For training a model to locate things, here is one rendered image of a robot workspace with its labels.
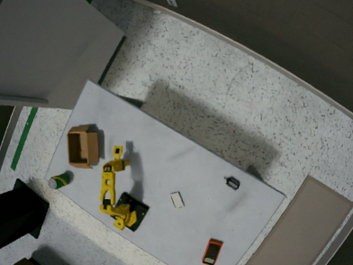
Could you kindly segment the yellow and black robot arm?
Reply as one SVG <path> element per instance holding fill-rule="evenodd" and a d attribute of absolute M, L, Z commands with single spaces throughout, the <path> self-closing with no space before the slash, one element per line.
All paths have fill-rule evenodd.
<path fill-rule="evenodd" d="M 114 173 L 113 171 L 116 171 L 118 169 L 119 169 L 118 163 L 116 162 L 107 162 L 102 166 L 102 171 L 103 171 L 102 190 L 101 190 L 101 196 L 100 196 L 102 205 L 100 205 L 99 210 L 108 215 L 115 216 L 117 220 L 115 221 L 114 225 L 122 229 L 125 225 L 128 225 L 129 227 L 131 227 L 132 224 L 137 222 L 137 211 L 134 210 L 132 212 L 129 212 L 130 205 L 125 205 L 125 204 L 121 204 L 116 208 L 113 207 L 115 205 L 115 196 L 116 196 L 116 192 L 115 192 L 116 173 Z M 108 185 L 108 180 L 110 180 L 109 185 Z M 108 190 L 110 192 L 111 199 L 105 199 L 105 195 Z M 128 207 L 128 210 L 126 206 Z"/>

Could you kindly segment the green drink can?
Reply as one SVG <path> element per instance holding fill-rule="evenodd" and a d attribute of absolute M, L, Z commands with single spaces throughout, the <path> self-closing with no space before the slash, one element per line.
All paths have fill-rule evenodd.
<path fill-rule="evenodd" d="M 63 173 L 54 177 L 51 177 L 48 181 L 48 185 L 51 189 L 59 189 L 67 186 L 70 182 L 68 174 Z"/>

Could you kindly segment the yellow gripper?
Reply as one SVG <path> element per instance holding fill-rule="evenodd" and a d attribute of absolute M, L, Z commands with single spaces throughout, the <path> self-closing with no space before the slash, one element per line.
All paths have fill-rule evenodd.
<path fill-rule="evenodd" d="M 113 148 L 113 155 L 115 157 L 114 160 L 111 160 L 109 162 L 117 162 L 119 164 L 119 170 L 116 170 L 116 172 L 126 170 L 126 166 L 130 165 L 130 161 L 125 161 L 125 160 L 120 160 L 120 155 L 122 155 L 122 148 L 123 146 L 114 146 Z"/>

